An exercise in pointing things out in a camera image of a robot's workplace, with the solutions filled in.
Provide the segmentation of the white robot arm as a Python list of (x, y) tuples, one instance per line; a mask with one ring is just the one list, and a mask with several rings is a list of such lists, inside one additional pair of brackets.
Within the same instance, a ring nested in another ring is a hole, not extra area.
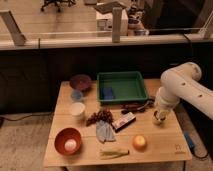
[(161, 87), (154, 103), (156, 123), (161, 124), (181, 99), (213, 120), (213, 90), (199, 83), (201, 76), (201, 68), (194, 62), (186, 62), (162, 73)]

